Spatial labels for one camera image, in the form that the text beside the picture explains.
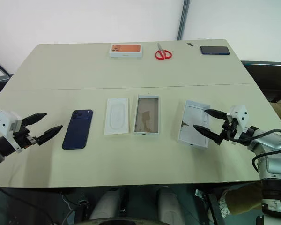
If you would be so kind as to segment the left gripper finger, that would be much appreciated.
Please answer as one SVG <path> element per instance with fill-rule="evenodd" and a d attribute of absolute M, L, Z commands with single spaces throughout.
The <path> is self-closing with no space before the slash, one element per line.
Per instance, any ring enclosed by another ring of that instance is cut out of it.
<path fill-rule="evenodd" d="M 22 126 L 30 126 L 37 122 L 39 122 L 43 117 L 45 117 L 47 113 L 35 113 L 31 116 L 28 116 L 22 119 Z"/>
<path fill-rule="evenodd" d="M 41 136 L 36 137 L 36 142 L 38 145 L 42 145 L 48 140 L 52 139 L 61 129 L 63 128 L 62 125 L 52 127 L 49 130 L 45 131 Z"/>

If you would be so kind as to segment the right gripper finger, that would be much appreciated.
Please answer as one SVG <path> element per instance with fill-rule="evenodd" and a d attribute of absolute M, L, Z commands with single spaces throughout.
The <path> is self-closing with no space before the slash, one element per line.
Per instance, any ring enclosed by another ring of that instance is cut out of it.
<path fill-rule="evenodd" d="M 213 140 L 217 144 L 221 144 L 222 139 L 220 138 L 220 136 L 218 134 L 210 131 L 209 128 L 206 128 L 204 126 L 199 126 L 199 125 L 193 125 L 193 127 L 195 128 L 195 130 L 197 130 L 203 136 Z"/>
<path fill-rule="evenodd" d="M 215 109 L 206 109 L 204 110 L 204 112 L 206 112 L 207 114 L 209 114 L 210 116 L 217 118 L 217 119 L 221 119 L 221 120 L 227 120 L 227 114 L 225 112 L 219 111 L 219 110 L 215 110 Z"/>

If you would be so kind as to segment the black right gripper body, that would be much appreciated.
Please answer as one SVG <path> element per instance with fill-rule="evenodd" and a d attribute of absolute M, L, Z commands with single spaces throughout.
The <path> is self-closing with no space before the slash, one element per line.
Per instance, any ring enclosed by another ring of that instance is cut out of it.
<path fill-rule="evenodd" d="M 222 125 L 222 131 L 219 135 L 219 143 L 221 143 L 223 140 L 229 141 L 230 139 L 228 137 L 228 133 L 231 138 L 236 134 L 238 121 L 235 118 L 229 121 L 226 116 L 220 116 L 219 119 L 225 120 Z"/>

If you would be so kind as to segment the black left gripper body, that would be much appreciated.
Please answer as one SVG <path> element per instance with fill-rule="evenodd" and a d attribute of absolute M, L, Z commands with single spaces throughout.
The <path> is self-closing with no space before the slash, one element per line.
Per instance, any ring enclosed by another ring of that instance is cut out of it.
<path fill-rule="evenodd" d="M 14 140 L 19 145 L 20 150 L 28 148 L 29 146 L 37 143 L 36 138 L 31 137 L 29 133 L 30 131 L 23 125 L 20 126 L 19 131 L 13 132 Z"/>

